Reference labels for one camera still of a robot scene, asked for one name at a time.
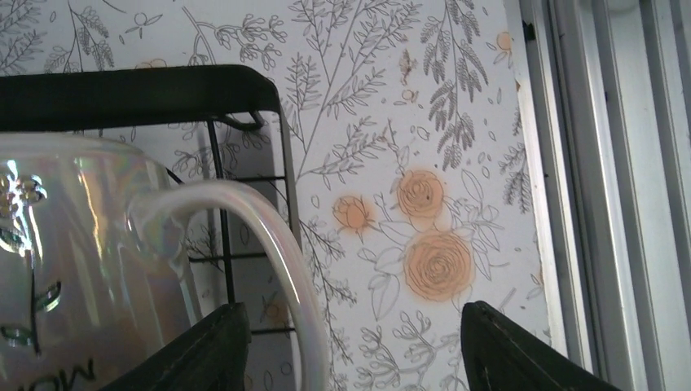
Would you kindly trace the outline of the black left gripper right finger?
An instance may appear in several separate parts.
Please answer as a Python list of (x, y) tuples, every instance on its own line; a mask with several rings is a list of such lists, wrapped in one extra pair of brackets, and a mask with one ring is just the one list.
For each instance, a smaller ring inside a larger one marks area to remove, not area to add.
[(468, 387), (472, 391), (616, 389), (485, 301), (464, 305), (460, 342)]

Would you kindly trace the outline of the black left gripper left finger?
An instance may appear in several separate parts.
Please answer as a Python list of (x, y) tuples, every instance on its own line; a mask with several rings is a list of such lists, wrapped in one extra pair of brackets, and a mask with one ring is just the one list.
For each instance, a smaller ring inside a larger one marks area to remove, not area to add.
[(225, 304), (104, 390), (243, 390), (251, 332), (244, 304)]

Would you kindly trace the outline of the floral iridescent white mug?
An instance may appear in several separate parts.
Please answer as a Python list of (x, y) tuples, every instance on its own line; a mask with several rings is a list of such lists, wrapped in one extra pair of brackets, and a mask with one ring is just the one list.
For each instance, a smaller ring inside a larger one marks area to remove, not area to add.
[(185, 236), (199, 212), (259, 239), (296, 329), (301, 386), (324, 390), (328, 347), (297, 241), (252, 187), (174, 186), (141, 150), (106, 138), (1, 137), (1, 387), (96, 390), (201, 320)]

